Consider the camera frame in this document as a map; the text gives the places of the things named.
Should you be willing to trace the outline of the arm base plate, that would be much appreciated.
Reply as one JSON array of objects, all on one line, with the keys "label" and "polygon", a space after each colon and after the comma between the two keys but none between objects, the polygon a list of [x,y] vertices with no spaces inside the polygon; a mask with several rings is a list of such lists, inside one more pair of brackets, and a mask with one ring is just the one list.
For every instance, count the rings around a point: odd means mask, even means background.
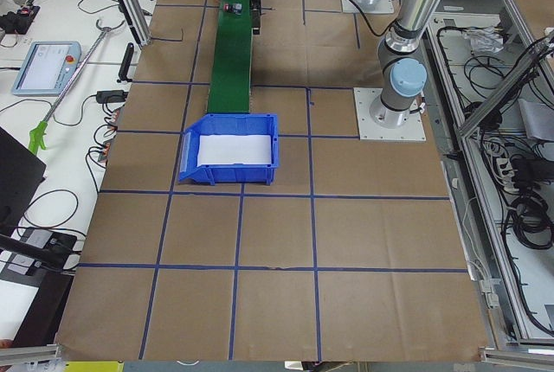
[{"label": "arm base plate", "polygon": [[353,88],[359,138],[377,142],[425,142],[416,102],[405,112],[391,111],[382,103],[381,92],[381,88]]}]

